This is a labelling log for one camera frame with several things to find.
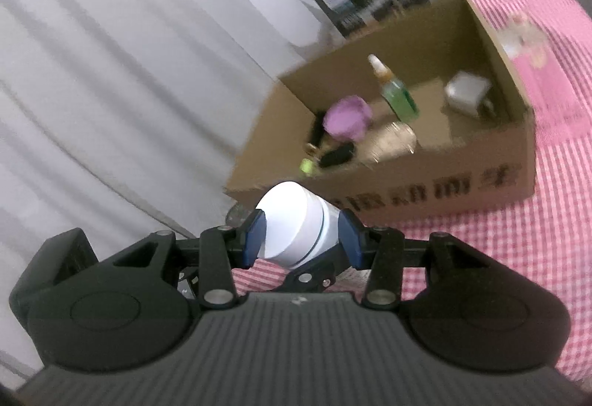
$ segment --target pink checkered tablecloth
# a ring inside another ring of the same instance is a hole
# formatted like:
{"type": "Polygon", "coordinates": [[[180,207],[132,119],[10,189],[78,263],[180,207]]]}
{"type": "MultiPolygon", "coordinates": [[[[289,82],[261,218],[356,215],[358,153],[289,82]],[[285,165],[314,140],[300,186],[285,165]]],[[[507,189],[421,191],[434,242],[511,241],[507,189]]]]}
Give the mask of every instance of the pink checkered tablecloth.
{"type": "MultiPolygon", "coordinates": [[[[526,12],[547,33],[586,120],[592,118],[592,21],[576,0],[473,1],[496,29],[507,24],[508,14],[526,12]]],[[[580,379],[592,375],[592,131],[579,130],[565,140],[546,141],[536,105],[535,111],[540,130],[533,197],[495,211],[393,226],[409,238],[448,231],[560,297],[572,325],[558,369],[571,379],[580,379]]],[[[285,275],[280,267],[264,261],[234,273],[240,292],[269,290],[285,275]]],[[[414,297],[424,287],[422,271],[406,270],[405,298],[414,297]]]]}

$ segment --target silver bolt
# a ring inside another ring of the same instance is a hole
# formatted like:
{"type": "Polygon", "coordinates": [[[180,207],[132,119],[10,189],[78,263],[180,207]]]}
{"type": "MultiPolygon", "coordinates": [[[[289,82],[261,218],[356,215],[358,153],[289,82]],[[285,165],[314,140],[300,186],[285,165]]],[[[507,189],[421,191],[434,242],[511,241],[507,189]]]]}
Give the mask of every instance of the silver bolt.
{"type": "Polygon", "coordinates": [[[374,290],[368,294],[366,299],[377,306],[388,306],[397,300],[397,295],[392,291],[374,290]]]}
{"type": "Polygon", "coordinates": [[[210,304],[228,304],[235,296],[227,290],[211,290],[203,295],[204,299],[210,304]]]}

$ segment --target curtain fold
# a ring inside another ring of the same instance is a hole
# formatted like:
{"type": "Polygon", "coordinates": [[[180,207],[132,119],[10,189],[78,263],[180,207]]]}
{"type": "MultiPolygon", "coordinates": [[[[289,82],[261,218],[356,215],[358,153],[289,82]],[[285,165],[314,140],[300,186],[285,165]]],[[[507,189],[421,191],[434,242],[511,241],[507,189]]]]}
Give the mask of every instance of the curtain fold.
{"type": "Polygon", "coordinates": [[[302,57],[248,0],[0,0],[0,352],[39,368],[8,294],[48,237],[99,258],[199,236],[275,77],[302,57]]]}

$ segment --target white jar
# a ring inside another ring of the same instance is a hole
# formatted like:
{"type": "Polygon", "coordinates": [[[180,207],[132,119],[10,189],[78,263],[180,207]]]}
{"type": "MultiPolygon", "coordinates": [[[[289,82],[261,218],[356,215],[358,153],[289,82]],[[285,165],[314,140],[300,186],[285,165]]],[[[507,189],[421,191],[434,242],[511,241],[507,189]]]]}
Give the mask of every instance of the white jar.
{"type": "Polygon", "coordinates": [[[295,269],[337,244],[339,209],[300,184],[278,184],[257,209],[267,220],[261,259],[295,269]]]}

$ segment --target red object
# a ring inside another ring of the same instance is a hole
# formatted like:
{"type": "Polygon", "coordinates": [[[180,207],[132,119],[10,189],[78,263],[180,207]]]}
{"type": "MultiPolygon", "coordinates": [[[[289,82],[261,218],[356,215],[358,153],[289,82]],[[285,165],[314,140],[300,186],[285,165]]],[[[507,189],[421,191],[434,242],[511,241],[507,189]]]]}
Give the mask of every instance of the red object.
{"type": "MultiPolygon", "coordinates": [[[[592,117],[592,21],[576,0],[473,1],[498,29],[506,26],[513,12],[527,12],[547,33],[582,111],[592,117]]],[[[541,88],[551,86],[541,83],[541,88]]],[[[552,91],[541,92],[547,96],[552,91]]],[[[570,117],[559,109],[553,113],[554,120],[569,122],[570,117]]],[[[491,211],[392,226],[417,239],[427,239],[433,231],[448,231],[556,294],[571,317],[571,335],[557,368],[576,380],[592,375],[592,134],[582,130],[572,134],[556,143],[544,130],[537,131],[533,197],[491,211]]],[[[242,294],[270,290],[285,276],[280,267],[260,260],[251,270],[235,269],[233,273],[242,294]]],[[[331,289],[361,292],[363,285],[343,281],[331,289]]],[[[424,288],[424,272],[406,270],[404,298],[424,288]]]]}

